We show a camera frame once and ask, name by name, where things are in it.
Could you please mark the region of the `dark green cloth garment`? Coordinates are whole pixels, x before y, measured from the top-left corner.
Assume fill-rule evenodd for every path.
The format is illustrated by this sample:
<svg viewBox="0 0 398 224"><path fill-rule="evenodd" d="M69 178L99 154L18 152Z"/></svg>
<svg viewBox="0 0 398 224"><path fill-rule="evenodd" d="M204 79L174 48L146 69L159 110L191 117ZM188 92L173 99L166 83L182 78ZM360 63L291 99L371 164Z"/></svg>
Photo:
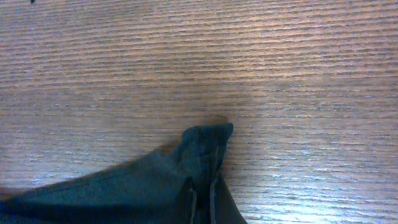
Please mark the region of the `dark green cloth garment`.
<svg viewBox="0 0 398 224"><path fill-rule="evenodd" d="M186 129L171 151L1 202L2 223L187 223L187 180L198 191L195 223L210 223L210 185L223 163L231 123Z"/></svg>

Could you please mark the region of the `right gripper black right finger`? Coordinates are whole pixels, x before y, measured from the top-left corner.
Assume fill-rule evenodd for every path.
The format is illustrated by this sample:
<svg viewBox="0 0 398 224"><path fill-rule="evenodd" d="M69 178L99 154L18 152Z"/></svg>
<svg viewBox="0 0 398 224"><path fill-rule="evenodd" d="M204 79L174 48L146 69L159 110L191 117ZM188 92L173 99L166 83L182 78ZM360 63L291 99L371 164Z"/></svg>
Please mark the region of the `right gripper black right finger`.
<svg viewBox="0 0 398 224"><path fill-rule="evenodd" d="M210 223L247 224L220 173L210 185Z"/></svg>

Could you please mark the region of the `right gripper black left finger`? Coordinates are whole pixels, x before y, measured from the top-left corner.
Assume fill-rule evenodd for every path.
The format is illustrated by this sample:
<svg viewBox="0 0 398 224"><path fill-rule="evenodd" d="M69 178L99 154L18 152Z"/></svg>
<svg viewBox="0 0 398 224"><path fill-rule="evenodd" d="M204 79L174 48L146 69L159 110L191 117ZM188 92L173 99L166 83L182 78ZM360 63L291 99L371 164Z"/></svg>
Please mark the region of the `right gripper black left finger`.
<svg viewBox="0 0 398 224"><path fill-rule="evenodd" d="M187 213L188 221L187 224L195 223L195 215L197 210L197 197L198 191L193 183L192 179L187 180Z"/></svg>

